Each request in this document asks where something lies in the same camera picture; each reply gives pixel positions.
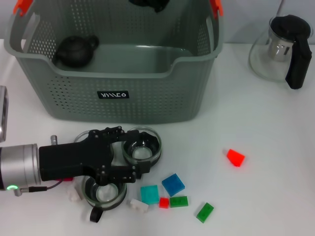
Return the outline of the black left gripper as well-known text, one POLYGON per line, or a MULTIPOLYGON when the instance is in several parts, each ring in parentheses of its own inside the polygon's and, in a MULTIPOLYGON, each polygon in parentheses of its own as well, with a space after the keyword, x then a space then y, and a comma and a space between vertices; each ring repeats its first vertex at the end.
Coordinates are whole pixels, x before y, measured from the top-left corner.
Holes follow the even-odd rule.
POLYGON ((135 183, 149 173, 150 161, 129 166, 113 166, 111 143, 137 141, 138 130, 125 132, 121 126, 91 130, 86 139, 39 148, 39 170, 42 181, 89 176, 98 185, 135 183))

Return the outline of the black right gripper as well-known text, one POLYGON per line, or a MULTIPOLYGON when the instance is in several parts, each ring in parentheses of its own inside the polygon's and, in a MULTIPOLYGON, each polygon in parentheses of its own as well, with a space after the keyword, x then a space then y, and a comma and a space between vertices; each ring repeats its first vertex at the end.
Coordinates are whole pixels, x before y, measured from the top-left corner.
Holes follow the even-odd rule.
POLYGON ((141 7, 151 7, 156 13, 159 13, 166 8, 169 0, 129 0, 129 2, 141 7))

